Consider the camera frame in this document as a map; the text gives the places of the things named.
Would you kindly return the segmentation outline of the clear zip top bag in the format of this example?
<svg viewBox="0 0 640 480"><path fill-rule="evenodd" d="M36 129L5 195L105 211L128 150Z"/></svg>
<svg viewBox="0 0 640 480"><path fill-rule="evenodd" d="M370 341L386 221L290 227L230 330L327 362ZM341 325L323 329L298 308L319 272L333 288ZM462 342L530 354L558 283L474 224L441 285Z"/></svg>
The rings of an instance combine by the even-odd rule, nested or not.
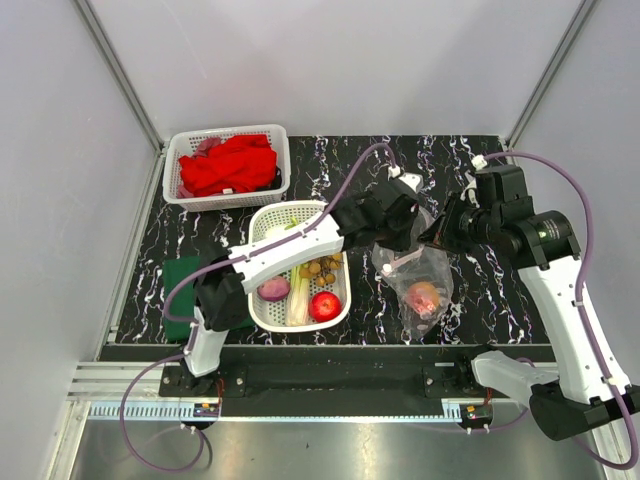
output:
<svg viewBox="0 0 640 480"><path fill-rule="evenodd" d="M446 313L454 289L447 254L418 241L434 219L420 208L410 233L410 246L400 252L376 244L372 263L381 279L396 293L403 331L412 339L424 337Z"/></svg>

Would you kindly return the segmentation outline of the orange fake fruit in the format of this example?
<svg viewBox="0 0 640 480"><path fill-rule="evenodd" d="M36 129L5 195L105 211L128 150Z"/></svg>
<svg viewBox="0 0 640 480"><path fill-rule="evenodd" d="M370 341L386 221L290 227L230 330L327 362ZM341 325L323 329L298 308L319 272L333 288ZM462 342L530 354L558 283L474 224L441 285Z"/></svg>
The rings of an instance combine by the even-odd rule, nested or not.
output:
<svg viewBox="0 0 640 480"><path fill-rule="evenodd" d="M431 317L441 306L441 296L435 286L426 281L412 284L405 295L405 303L422 319Z"/></svg>

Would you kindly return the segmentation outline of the red fake apple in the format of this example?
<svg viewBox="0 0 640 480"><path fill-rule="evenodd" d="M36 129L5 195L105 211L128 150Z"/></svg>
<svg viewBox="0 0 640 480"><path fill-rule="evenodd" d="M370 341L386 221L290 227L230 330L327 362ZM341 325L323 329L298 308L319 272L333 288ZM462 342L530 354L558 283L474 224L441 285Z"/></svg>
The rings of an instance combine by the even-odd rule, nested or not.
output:
<svg viewBox="0 0 640 480"><path fill-rule="evenodd" d="M318 323L335 319L342 311L342 304L337 295L329 291L315 294L308 306L309 316Z"/></svg>

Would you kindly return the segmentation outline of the beige fake garlic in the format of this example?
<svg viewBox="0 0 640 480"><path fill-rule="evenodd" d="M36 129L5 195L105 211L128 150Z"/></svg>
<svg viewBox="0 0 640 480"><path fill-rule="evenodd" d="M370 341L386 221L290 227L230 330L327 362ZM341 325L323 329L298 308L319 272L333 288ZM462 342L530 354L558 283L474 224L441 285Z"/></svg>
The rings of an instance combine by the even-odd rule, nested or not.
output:
<svg viewBox="0 0 640 480"><path fill-rule="evenodd" d="M293 267L290 271L290 291L287 297L285 325L301 327L308 321L308 302L310 281L305 263Z"/></svg>

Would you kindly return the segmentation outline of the purple fake onion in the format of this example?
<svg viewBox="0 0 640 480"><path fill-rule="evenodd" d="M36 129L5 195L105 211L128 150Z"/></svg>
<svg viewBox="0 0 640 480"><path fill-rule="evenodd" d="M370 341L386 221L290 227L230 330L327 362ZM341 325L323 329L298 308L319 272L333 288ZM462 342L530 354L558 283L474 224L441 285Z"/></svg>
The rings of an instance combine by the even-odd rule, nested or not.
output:
<svg viewBox="0 0 640 480"><path fill-rule="evenodd" d="M285 299L291 290L289 281L283 276L275 276L257 289L258 296L267 302L279 302Z"/></svg>

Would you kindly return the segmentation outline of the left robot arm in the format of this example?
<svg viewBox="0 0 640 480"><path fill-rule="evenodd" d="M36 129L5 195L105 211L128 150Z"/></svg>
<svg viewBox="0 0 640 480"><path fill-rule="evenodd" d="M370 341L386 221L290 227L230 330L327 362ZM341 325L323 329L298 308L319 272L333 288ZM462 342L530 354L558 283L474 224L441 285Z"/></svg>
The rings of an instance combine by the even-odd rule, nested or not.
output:
<svg viewBox="0 0 640 480"><path fill-rule="evenodd" d="M375 243L407 249L421 188L420 176L403 174L342 199L270 240L218 249L214 261L189 279L195 324L184 348L181 384L196 396L214 388L229 329L249 315L247 296L272 277L321 256Z"/></svg>

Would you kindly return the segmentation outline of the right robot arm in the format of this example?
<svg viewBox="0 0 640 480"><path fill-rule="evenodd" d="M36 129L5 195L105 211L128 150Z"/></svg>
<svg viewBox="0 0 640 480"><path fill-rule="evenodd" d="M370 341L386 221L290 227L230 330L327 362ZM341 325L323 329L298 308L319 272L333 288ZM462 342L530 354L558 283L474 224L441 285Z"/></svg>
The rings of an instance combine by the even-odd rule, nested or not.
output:
<svg viewBox="0 0 640 480"><path fill-rule="evenodd" d="M486 388L527 407L554 441L565 440L639 410L639 388L622 371L598 323L591 328L607 368L597 363L580 314L595 314L587 293L576 294L584 263L569 220L558 211L537 214L521 168L504 165L476 175L476 201L454 193L419 237L420 243L456 254L487 245L506 257L543 321L558 372L552 374L509 358L495 347L479 347L454 371L466 396Z"/></svg>

